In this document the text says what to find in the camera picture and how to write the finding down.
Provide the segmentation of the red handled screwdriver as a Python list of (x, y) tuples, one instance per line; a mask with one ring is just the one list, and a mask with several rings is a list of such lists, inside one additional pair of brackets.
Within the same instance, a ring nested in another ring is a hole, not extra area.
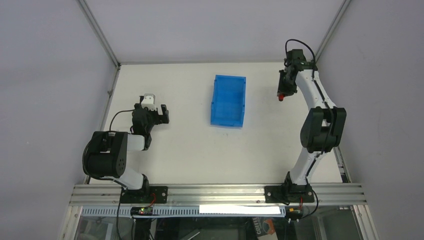
[(284, 100), (284, 98), (285, 98), (285, 95), (284, 94), (279, 94), (277, 97), (278, 97), (278, 100), (280, 102), (282, 102)]

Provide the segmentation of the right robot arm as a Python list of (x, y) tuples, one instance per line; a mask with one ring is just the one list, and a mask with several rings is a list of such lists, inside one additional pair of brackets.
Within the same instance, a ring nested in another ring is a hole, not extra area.
[(301, 91), (308, 107), (300, 130), (301, 153), (282, 184), (283, 192), (293, 196), (312, 192), (309, 180), (321, 159), (339, 146), (347, 111), (331, 100), (321, 83), (315, 61), (308, 61), (302, 49), (286, 52), (284, 66), (279, 72), (278, 100)]

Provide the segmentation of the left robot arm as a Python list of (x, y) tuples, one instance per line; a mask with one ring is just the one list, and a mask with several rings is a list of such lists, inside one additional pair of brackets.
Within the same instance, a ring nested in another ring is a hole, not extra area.
[(127, 153), (147, 151), (152, 142), (154, 126), (170, 122), (169, 110), (160, 106), (136, 103), (133, 109), (121, 110), (117, 114), (131, 113), (132, 125), (129, 131), (95, 131), (82, 154), (82, 168), (86, 175), (100, 181), (113, 181), (125, 190), (149, 191), (149, 180), (145, 174), (127, 166)]

